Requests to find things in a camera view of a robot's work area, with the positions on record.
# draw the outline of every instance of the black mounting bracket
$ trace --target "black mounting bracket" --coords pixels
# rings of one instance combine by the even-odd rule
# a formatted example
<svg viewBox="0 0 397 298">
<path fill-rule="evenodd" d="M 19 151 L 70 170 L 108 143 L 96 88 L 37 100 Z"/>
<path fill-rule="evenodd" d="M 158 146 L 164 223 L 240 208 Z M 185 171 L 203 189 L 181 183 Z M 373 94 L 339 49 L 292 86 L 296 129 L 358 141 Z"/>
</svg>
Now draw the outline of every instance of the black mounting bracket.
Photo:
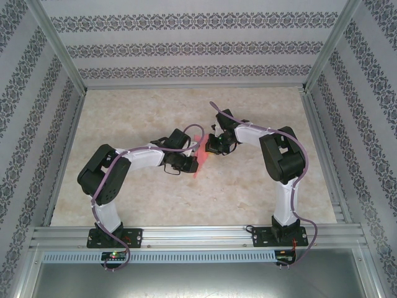
<svg viewBox="0 0 397 298">
<path fill-rule="evenodd" d="M 107 235 L 97 224 L 90 229 L 87 239 L 88 248 L 124 248 L 124 246 Z M 129 248 L 141 248 L 143 230 L 141 228 L 123 228 L 123 223 L 112 233 Z"/>
<path fill-rule="evenodd" d="M 254 247 L 281 247 L 281 246 L 308 246 L 309 241 L 306 234 L 306 229 L 293 223 L 294 229 L 283 233 L 280 238 L 277 238 L 273 227 L 252 227 L 247 231 L 252 234 L 252 244 Z"/>
</svg>

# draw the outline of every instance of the black joint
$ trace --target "black joint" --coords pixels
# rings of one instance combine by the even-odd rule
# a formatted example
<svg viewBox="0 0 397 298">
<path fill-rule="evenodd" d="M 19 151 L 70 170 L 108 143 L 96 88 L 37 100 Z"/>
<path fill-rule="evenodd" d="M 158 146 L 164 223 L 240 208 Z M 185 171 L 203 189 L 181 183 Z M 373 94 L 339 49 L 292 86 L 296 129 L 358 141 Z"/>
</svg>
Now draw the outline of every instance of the black joint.
<svg viewBox="0 0 397 298">
<path fill-rule="evenodd" d="M 81 185 L 85 194 L 94 196 L 100 182 L 105 176 L 102 167 L 108 168 L 117 156 L 116 150 L 108 144 L 102 145 L 94 153 L 85 167 L 79 173 L 77 182 Z M 131 162 L 121 157 L 117 160 L 109 177 L 99 193 L 96 203 L 98 205 L 108 204 L 117 196 L 128 173 Z"/>
<path fill-rule="evenodd" d="M 225 114 L 233 116 L 229 109 L 223 110 Z M 234 133 L 234 129 L 240 125 L 237 121 L 228 118 L 227 116 L 217 113 L 216 120 L 219 123 L 219 126 L 223 130 L 223 133 L 216 137 L 214 134 L 210 133 L 208 136 L 208 141 L 205 144 L 205 151 L 209 153 L 213 153 L 215 155 L 227 155 L 231 153 L 230 146 L 233 144 L 240 144 L 237 141 L 236 134 Z"/>
<path fill-rule="evenodd" d="M 164 141 L 164 146 L 171 149 L 182 149 L 190 140 L 190 137 L 179 129 L 175 129 L 173 133 Z"/>
<path fill-rule="evenodd" d="M 279 131 L 296 138 L 291 127 L 283 127 Z M 291 139 L 283 135 L 272 133 L 259 138 L 266 170 L 274 181 L 287 184 L 295 177 L 299 177 L 305 168 L 305 158 L 300 147 Z"/>
<path fill-rule="evenodd" d="M 186 156 L 178 152 L 166 153 L 163 162 L 184 173 L 196 173 L 199 167 L 196 156 Z"/>
</svg>

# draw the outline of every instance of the aluminum frame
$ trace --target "aluminum frame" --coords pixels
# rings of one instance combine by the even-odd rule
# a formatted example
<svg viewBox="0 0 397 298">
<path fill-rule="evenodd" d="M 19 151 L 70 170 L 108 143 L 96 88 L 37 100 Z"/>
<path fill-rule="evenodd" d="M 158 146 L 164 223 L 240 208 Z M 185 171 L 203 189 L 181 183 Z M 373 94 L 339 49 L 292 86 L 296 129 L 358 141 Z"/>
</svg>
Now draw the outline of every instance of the aluminum frame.
<svg viewBox="0 0 397 298">
<path fill-rule="evenodd" d="M 58 200 L 58 195 L 61 191 L 61 185 L 62 185 L 62 180 L 63 180 L 63 176 L 65 175 L 65 171 L 66 171 L 66 165 L 68 164 L 68 160 L 69 160 L 69 156 L 70 153 L 72 151 L 72 145 L 74 142 L 74 138 L 76 136 L 76 132 L 77 132 L 77 127 L 80 121 L 80 116 L 81 116 L 81 112 L 83 111 L 83 106 L 84 106 L 84 101 L 86 100 L 86 95 L 85 93 L 80 95 L 80 100 L 79 100 L 79 106 L 78 106 L 78 110 L 77 110 L 77 117 L 74 119 L 73 123 L 72 123 L 72 129 L 71 129 L 71 135 L 69 136 L 68 139 L 68 143 L 66 145 L 65 148 L 65 154 L 63 159 L 61 160 L 61 166 L 60 166 L 60 175 L 58 176 L 58 179 L 56 180 L 55 183 L 55 187 L 54 187 L 54 191 L 51 194 L 51 199 L 48 203 L 48 211 L 45 214 L 45 218 L 43 221 L 43 225 L 44 226 L 49 226 L 51 224 L 51 219 L 52 219 L 52 215 L 54 212 L 54 208 L 56 205 L 56 202 Z"/>
<path fill-rule="evenodd" d="M 329 152 L 324 132 L 321 129 L 321 124 L 318 114 L 316 113 L 311 94 L 301 91 L 300 96 L 306 113 L 306 118 L 308 119 L 309 128 L 313 136 L 321 170 L 323 171 L 324 179 L 328 188 L 329 197 L 331 198 L 333 205 L 339 204 L 343 215 L 343 221 L 348 224 L 352 223 L 353 221 L 350 216 L 349 208 L 347 207 L 346 199 L 343 195 L 341 185 L 339 184 L 334 163 L 332 162 L 331 153 Z M 337 220 L 340 220 L 337 213 L 335 213 L 335 216 Z"/>
<path fill-rule="evenodd" d="M 139 84 L 139 85 L 100 85 L 89 86 L 87 90 L 120 90 L 120 89 L 192 89 L 192 88 L 269 88 L 297 87 L 302 83 L 213 83 L 213 84 Z"/>
<path fill-rule="evenodd" d="M 328 61 L 328 58 L 331 56 L 332 51 L 335 49 L 336 44 L 343 35 L 343 31 L 346 29 L 360 3 L 360 0 L 347 0 L 340 16 L 337 18 L 335 26 L 332 28 L 331 33 L 329 34 L 323 48 L 320 51 L 320 54 L 311 68 L 308 78 L 303 84 L 306 90 L 311 90 L 311 88 L 313 88 L 313 86 L 316 84 L 320 73 Z"/>
<path fill-rule="evenodd" d="M 304 225 L 309 241 L 314 228 Z M 31 297 L 37 282 L 43 256 L 48 251 L 109 251 L 86 247 L 88 231 L 92 227 L 36 227 L 32 234 L 26 260 L 16 291 L 11 297 Z M 141 227 L 142 246 L 133 251 L 272 251 L 290 247 L 254 248 L 251 234 L 245 226 Z M 318 225 L 314 250 L 351 249 L 367 297 L 384 297 L 379 277 L 361 224 L 334 223 Z"/>
<path fill-rule="evenodd" d="M 54 25 L 52 24 L 51 19 L 48 14 L 44 10 L 42 3 L 40 0 L 26 0 L 26 4 L 29 7 L 29 10 L 32 12 L 36 21 L 40 25 L 40 28 L 43 30 L 46 35 L 48 42 L 54 49 L 54 52 L 60 59 L 62 66 L 65 68 L 69 77 L 71 78 L 74 86 L 78 90 L 80 95 L 86 95 L 87 87 L 84 84 L 84 81 L 74 64 L 72 58 L 70 57 L 65 45 L 63 44 L 58 32 L 55 30 Z"/>
</svg>

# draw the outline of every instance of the enclosure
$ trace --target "enclosure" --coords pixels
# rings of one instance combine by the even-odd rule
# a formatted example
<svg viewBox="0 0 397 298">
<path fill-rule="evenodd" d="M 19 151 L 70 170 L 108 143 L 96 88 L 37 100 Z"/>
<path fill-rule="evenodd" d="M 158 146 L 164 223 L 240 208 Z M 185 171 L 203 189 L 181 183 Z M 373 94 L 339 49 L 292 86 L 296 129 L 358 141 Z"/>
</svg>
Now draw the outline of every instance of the enclosure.
<svg viewBox="0 0 397 298">
<path fill-rule="evenodd" d="M 397 296 L 396 5 L 2 0 L 0 296 Z M 294 129 L 314 245 L 289 270 L 273 263 L 290 246 L 254 245 L 246 226 L 272 225 L 276 188 L 260 149 L 239 144 L 194 176 L 129 173 L 117 209 L 140 247 L 105 272 L 79 172 L 104 143 L 211 133 L 210 101 Z"/>
</svg>

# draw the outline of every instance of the ventilation slot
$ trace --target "ventilation slot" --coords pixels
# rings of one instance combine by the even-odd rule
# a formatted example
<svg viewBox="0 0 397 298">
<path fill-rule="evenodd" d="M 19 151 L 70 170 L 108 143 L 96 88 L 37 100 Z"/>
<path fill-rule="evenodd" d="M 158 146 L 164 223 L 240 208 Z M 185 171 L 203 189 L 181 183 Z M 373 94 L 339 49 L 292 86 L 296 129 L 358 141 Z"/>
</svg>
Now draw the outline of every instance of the ventilation slot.
<svg viewBox="0 0 397 298">
<path fill-rule="evenodd" d="M 43 263 L 51 264 L 94 264 L 101 262 L 101 251 L 48 251 Z M 252 251 L 132 251 L 130 263 L 253 263 L 275 262 L 273 250 L 260 253 Z"/>
</svg>

